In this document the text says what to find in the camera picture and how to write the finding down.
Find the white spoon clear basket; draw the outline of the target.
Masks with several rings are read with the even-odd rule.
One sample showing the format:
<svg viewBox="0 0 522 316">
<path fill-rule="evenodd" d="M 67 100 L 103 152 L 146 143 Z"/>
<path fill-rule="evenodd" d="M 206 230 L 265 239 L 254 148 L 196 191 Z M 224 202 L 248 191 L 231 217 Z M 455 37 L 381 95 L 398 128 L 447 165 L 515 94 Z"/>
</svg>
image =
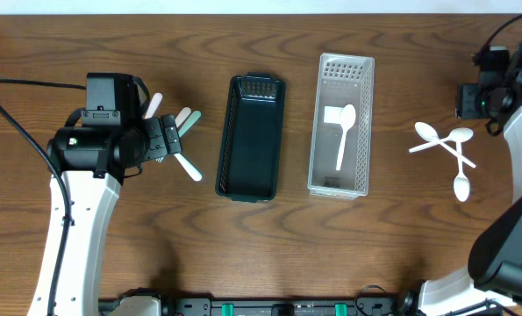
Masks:
<svg viewBox="0 0 522 316">
<path fill-rule="evenodd" d="M 340 113 L 340 127 L 342 129 L 339 150 L 335 169 L 341 170 L 348 131 L 354 126 L 356 120 L 356 110 L 352 104 L 347 104 Z"/>
</svg>

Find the white spoon horizontal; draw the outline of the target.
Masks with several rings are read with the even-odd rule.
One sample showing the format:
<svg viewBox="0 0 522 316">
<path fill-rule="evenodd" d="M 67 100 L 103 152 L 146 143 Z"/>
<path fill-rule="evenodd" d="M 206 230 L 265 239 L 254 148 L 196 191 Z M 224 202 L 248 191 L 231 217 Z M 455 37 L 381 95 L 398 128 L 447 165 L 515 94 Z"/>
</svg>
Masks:
<svg viewBox="0 0 522 316">
<path fill-rule="evenodd" d="M 445 144 L 443 141 L 440 140 L 439 135 L 437 134 L 436 130 L 429 126 L 427 123 L 424 122 L 417 122 L 415 124 L 415 130 L 417 134 L 423 139 L 430 143 L 432 143 L 434 146 L 440 145 L 443 148 L 445 148 L 450 154 L 454 155 L 457 159 L 461 160 L 463 163 L 466 163 L 471 168 L 475 168 L 476 165 L 467 157 L 462 155 L 461 153 L 458 153 L 455 149 L 452 149 L 450 146 Z"/>
</svg>

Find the white spoon bowl up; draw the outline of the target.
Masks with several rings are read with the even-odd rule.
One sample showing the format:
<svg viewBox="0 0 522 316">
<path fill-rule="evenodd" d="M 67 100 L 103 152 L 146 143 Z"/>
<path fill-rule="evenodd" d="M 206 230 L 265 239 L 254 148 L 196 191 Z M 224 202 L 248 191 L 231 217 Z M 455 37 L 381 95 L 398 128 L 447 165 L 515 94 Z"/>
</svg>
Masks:
<svg viewBox="0 0 522 316">
<path fill-rule="evenodd" d="M 474 132 L 471 129 L 465 128 L 465 127 L 460 127 L 460 128 L 455 128 L 454 130 L 452 130 L 450 132 L 450 134 L 447 137 L 441 139 L 441 141 L 442 142 L 447 142 L 447 141 L 465 142 L 465 141 L 470 140 L 473 137 L 473 135 L 474 135 Z M 428 142 L 426 144 L 412 147 L 409 149 L 409 152 L 414 153 L 414 152 L 418 152 L 418 151 L 421 151 L 424 149 L 428 149 L 430 147 L 433 147 L 432 142 Z"/>
</svg>

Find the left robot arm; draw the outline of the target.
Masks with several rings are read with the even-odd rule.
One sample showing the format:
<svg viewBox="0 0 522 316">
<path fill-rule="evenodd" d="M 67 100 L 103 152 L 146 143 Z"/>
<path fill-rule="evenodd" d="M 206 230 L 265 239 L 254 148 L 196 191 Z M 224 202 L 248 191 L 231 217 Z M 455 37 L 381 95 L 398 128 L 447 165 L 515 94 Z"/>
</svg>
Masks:
<svg viewBox="0 0 522 316">
<path fill-rule="evenodd" d="M 51 219 L 31 315 L 96 315 L 108 225 L 126 170 L 182 152 L 134 75 L 90 73 L 86 104 L 49 141 Z"/>
</svg>

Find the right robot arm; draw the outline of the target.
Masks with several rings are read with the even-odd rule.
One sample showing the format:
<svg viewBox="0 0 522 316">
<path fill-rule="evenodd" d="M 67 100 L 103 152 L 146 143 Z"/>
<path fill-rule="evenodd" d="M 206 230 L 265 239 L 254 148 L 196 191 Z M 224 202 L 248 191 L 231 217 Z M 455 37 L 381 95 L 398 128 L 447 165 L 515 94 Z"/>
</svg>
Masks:
<svg viewBox="0 0 522 316">
<path fill-rule="evenodd" d="M 398 315 L 503 315 L 522 305 L 522 42 L 511 53 L 485 44 L 474 56 L 477 83 L 457 90 L 456 116 L 484 119 L 511 152 L 513 199 L 473 245 L 466 267 L 420 283 L 398 301 Z"/>
</svg>

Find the white spoon bowl down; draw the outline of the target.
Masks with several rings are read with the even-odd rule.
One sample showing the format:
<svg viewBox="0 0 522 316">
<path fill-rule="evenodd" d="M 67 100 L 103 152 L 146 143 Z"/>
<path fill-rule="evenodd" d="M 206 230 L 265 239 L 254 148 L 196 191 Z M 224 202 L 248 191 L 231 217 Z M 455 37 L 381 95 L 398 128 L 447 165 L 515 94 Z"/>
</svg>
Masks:
<svg viewBox="0 0 522 316">
<path fill-rule="evenodd" d="M 458 173 L 454 178 L 454 194 L 460 202 L 465 202 L 470 194 L 470 183 L 463 172 L 463 161 L 457 159 Z"/>
</svg>

